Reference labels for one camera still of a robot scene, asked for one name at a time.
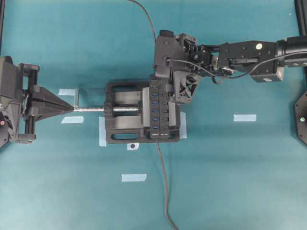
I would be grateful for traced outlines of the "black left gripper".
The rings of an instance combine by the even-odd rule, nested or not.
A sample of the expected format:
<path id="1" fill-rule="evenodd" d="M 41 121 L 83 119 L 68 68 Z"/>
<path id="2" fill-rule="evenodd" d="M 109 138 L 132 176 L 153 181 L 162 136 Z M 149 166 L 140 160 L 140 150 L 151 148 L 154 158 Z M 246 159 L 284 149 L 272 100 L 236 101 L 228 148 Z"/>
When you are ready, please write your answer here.
<path id="1" fill-rule="evenodd" d="M 40 67 L 19 64 L 16 76 L 15 100 L 10 103 L 12 112 L 9 129 L 10 141 L 30 144 L 35 139 L 35 121 L 63 115 L 74 107 L 44 87 L 37 85 Z M 20 121 L 25 119 L 24 133 L 20 134 Z"/>

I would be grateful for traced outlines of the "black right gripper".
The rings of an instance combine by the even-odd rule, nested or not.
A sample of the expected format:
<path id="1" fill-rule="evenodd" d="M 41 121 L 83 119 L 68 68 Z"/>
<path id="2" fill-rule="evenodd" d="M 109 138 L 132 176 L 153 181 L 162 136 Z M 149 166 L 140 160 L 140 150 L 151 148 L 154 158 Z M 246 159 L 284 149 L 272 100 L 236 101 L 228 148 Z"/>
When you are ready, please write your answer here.
<path id="1" fill-rule="evenodd" d="M 190 103 L 203 77 L 212 77 L 217 70 L 218 45 L 198 45 L 197 39 L 187 34 L 178 34 L 175 40 L 179 50 L 170 58 L 173 84 L 168 84 L 170 71 L 158 72 L 153 76 L 153 86 L 166 83 L 165 91 L 174 92 L 177 104 Z"/>

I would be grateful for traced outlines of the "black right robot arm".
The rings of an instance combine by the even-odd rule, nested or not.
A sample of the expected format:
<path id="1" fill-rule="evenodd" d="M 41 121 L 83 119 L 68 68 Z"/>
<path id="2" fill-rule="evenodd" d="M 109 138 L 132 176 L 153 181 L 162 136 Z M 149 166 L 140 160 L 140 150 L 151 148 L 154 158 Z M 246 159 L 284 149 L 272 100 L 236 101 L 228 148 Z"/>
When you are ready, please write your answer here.
<path id="1" fill-rule="evenodd" d="M 282 81 L 285 67 L 306 65 L 305 35 L 277 42 L 199 45 L 191 35 L 161 30 L 155 41 L 150 99 L 153 104 L 190 103 L 202 78 L 211 78 L 214 84 L 246 75 L 256 82 Z"/>

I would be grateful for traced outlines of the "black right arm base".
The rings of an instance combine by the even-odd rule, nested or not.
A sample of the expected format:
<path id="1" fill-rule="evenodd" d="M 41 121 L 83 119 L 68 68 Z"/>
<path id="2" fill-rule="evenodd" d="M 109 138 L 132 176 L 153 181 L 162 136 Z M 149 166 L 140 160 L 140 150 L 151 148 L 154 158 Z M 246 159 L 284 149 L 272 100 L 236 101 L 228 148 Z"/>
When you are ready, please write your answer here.
<path id="1" fill-rule="evenodd" d="M 297 137 L 306 145 L 307 144 L 307 92 L 294 104 L 295 126 Z"/>

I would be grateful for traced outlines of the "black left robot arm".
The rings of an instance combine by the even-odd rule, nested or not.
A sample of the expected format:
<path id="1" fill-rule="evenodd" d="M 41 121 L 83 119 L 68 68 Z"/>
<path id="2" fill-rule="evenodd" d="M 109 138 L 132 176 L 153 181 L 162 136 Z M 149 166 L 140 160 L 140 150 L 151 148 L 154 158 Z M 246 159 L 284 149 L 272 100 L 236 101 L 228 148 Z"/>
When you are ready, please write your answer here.
<path id="1" fill-rule="evenodd" d="M 66 101 L 38 85 L 40 67 L 15 66 L 10 56 L 0 58 L 0 146 L 8 142 L 30 144 L 35 123 L 73 112 Z"/>

